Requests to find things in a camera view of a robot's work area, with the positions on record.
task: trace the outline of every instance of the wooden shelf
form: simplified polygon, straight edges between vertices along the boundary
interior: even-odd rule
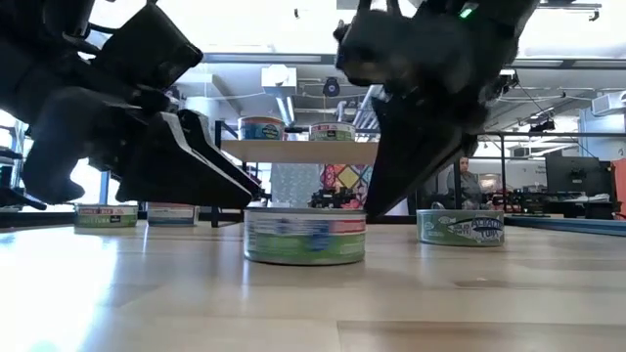
[[[378,143],[222,141],[222,150],[245,162],[374,164]]]

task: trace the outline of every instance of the green can label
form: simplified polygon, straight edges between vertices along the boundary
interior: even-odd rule
[[[365,220],[246,221],[246,252],[276,262],[350,262],[365,253]]]
[[[354,134],[347,131],[324,131],[316,132],[310,138],[312,141],[354,141]]]
[[[436,244],[494,246],[504,243],[504,215],[500,212],[418,212],[420,240]]]
[[[312,125],[309,131],[311,141],[354,142],[356,130],[347,123],[319,123]]]
[[[137,207],[80,206],[74,224],[91,228],[133,227],[137,224]]]

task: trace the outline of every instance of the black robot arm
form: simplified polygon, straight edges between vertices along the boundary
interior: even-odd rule
[[[381,84],[373,98],[379,152],[365,208],[384,214],[432,175],[472,155],[487,99],[539,0],[425,0],[412,18],[360,1],[340,25],[336,67],[355,85]]]
[[[84,41],[93,3],[0,0],[0,109],[30,125],[28,193],[80,198],[69,175],[89,157],[120,180],[118,200],[245,207],[260,188],[198,130],[206,116],[164,112],[164,90],[202,52],[154,2],[94,48]]]

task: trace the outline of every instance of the black cable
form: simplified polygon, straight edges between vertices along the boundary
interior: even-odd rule
[[[517,85],[517,87],[519,87],[519,89],[521,89],[522,92],[524,92],[524,94],[530,98],[530,101],[533,102],[533,104],[539,109],[539,112],[544,113],[546,112],[543,108],[541,108],[541,106],[537,103],[537,101],[535,101],[535,98],[533,98],[526,89],[524,89],[524,87],[521,86],[521,84],[519,83],[519,79],[517,80],[517,82],[515,83],[515,85]],[[571,139],[574,143],[576,143],[583,151],[585,151],[587,154],[589,154],[591,157],[596,157],[595,155],[593,155],[591,152],[589,152],[589,150],[587,148],[585,148],[585,146],[583,146],[577,139],[575,139],[574,137],[569,136],[569,139]]]

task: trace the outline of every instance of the tuna can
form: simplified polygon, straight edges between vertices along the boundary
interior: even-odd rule
[[[505,213],[499,210],[418,210],[420,242],[442,245],[500,246],[505,243]]]
[[[309,141],[341,141],[354,142],[356,127],[345,122],[320,122],[309,128]]]
[[[252,261],[336,265],[365,257],[365,212],[343,209],[248,208],[244,248]]]
[[[285,123],[274,117],[242,117],[239,119],[239,138],[241,140],[282,141]]]
[[[125,228],[137,225],[137,205],[77,204],[78,228]]]
[[[200,207],[175,203],[148,203],[148,225],[187,227],[198,225]]]

